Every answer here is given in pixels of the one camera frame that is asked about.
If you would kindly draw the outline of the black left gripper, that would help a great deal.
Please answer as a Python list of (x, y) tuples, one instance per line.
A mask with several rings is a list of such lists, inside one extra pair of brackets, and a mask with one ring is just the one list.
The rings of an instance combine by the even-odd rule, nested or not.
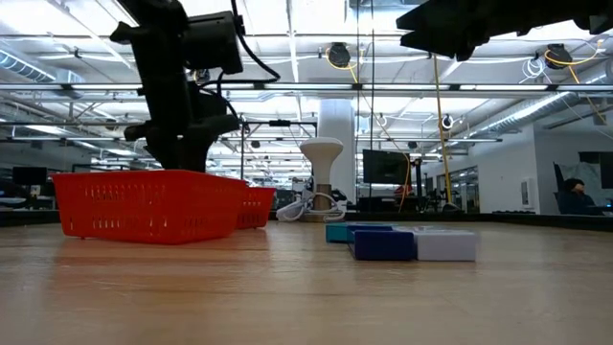
[(118, 2), (137, 25), (119, 23), (110, 40), (131, 46), (150, 115), (150, 121), (128, 126), (125, 139), (145, 138), (146, 151), (166, 170), (205, 172), (210, 146), (222, 134), (238, 130), (239, 121), (231, 115), (218, 115), (192, 122), (188, 67), (181, 47), (190, 16), (178, 0)]

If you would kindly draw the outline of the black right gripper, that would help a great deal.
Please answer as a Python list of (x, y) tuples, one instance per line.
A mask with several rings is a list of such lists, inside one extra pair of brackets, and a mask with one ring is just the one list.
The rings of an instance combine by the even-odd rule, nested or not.
[(573, 21), (591, 35), (613, 29), (613, 0), (581, 0)]

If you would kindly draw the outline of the teal blue box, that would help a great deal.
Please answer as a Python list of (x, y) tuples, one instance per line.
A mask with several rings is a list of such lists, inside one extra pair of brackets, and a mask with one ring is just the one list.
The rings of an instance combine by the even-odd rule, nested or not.
[(392, 231), (390, 224), (335, 222), (326, 224), (326, 242), (353, 243), (355, 231)]

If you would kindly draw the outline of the white box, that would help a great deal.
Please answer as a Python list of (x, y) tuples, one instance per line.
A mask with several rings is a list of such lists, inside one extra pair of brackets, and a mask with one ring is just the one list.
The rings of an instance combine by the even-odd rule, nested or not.
[(417, 259), (425, 262), (475, 262), (479, 237), (461, 230), (414, 231)]

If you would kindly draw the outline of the small dark digital clock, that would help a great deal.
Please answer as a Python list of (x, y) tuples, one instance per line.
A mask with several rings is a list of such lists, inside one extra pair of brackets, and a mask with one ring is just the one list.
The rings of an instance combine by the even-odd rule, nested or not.
[(388, 225), (358, 224), (348, 227), (348, 246), (358, 261), (413, 261), (415, 236)]

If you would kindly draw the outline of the red plastic mesh basket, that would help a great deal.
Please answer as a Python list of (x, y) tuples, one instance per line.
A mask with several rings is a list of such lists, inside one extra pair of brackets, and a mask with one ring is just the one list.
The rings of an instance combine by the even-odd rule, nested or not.
[(66, 236), (182, 244), (229, 236), (242, 180), (190, 171), (71, 172), (52, 176)]
[(275, 188), (247, 187), (238, 213), (237, 229), (264, 227), (273, 205)]

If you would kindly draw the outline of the white mushroom table lamp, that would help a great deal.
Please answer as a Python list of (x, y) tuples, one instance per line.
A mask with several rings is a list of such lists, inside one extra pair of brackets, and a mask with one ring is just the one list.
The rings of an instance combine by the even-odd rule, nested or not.
[(344, 218), (345, 212), (332, 197), (330, 182), (331, 167), (343, 148), (341, 141), (329, 137), (311, 138), (300, 145), (311, 164), (313, 178), (312, 196), (307, 199), (301, 221), (333, 222)]

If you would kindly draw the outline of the long ceiling light strip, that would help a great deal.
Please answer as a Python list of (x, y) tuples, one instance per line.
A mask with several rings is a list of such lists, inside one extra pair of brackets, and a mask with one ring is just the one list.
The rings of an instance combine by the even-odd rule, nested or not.
[[(1, 91), (136, 91), (140, 83), (0, 83)], [(230, 83), (228, 90), (274, 90), (274, 91), (466, 91), (466, 92), (613, 92), (613, 84), (418, 84), (418, 83)]]

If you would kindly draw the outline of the black background monitor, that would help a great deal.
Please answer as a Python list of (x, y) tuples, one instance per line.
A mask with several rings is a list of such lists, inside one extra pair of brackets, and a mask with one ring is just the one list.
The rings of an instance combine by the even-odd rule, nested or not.
[(410, 182), (409, 161), (401, 152), (364, 149), (365, 183), (403, 185)]

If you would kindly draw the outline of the dark background monitor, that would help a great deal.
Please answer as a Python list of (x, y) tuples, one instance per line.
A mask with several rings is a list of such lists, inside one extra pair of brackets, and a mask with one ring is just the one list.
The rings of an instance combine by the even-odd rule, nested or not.
[(45, 167), (13, 167), (11, 173), (12, 182), (20, 186), (40, 186), (48, 179)]

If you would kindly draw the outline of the person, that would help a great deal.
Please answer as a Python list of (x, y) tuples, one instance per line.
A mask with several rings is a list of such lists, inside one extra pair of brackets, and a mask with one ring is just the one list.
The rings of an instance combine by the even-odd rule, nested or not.
[(578, 178), (566, 179), (556, 199), (559, 212), (562, 215), (602, 215), (593, 198), (585, 192), (584, 182)]

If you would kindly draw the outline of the black background rig frame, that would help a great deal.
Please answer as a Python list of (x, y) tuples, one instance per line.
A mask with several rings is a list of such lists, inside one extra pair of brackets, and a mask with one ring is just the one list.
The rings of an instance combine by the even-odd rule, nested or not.
[(300, 145), (319, 134), (316, 123), (243, 121), (238, 135), (238, 176), (259, 186), (291, 187), (312, 175)]

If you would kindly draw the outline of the black aluminium table frame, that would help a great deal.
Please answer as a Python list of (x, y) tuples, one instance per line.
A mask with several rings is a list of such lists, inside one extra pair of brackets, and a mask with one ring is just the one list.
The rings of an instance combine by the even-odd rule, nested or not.
[[(551, 216), (517, 212), (492, 214), (349, 213), (347, 221), (370, 222), (497, 222), (613, 233), (613, 217)], [(58, 211), (0, 211), (0, 227), (59, 223)]]

